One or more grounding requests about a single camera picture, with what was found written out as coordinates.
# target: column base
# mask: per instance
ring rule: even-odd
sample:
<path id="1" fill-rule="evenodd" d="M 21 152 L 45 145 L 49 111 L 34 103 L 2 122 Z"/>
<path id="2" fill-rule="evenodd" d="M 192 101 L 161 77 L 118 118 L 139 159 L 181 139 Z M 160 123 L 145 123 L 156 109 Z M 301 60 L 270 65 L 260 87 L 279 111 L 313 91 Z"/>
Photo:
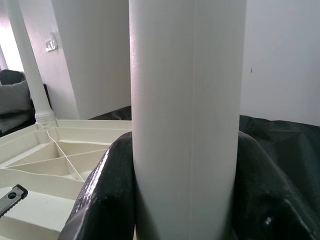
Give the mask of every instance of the column base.
<path id="1" fill-rule="evenodd" d="M 46 112 L 35 112 L 35 120 L 41 125 L 46 125 L 56 120 L 55 113 L 50 109 Z"/>

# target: white plastic tray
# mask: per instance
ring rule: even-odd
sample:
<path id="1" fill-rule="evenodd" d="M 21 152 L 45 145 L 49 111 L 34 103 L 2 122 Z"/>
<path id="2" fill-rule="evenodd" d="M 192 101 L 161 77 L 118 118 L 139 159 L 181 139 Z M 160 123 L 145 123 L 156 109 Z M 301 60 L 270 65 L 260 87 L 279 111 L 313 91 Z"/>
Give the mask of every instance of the white plastic tray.
<path id="1" fill-rule="evenodd" d="M 131 121 L 57 120 L 0 138 L 0 197 L 28 196 L 0 218 L 0 240 L 56 240 L 84 181 Z"/>

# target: white wall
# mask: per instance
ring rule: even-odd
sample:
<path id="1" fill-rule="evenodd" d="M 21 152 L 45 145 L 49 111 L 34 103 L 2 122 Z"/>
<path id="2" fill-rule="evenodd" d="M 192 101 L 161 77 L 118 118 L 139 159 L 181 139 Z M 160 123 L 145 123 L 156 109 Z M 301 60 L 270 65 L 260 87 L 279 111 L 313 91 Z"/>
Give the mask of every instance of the white wall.
<path id="1" fill-rule="evenodd" d="M 318 0 L 247 1 L 241 114 L 320 126 L 319 13 Z"/>
<path id="2" fill-rule="evenodd" d="M 3 0 L 0 0 L 0 46 L 7 68 L 23 72 L 24 68 Z"/>
<path id="3" fill-rule="evenodd" d="M 59 34 L 56 35 L 58 50 L 45 50 L 45 40 L 51 37 L 50 32 L 58 32 L 51 0 L 19 0 L 19 5 L 55 116 L 58 119 L 78 119 L 76 99 Z"/>
<path id="4" fill-rule="evenodd" d="M 128 0 L 52 0 L 81 119 L 131 104 Z"/>

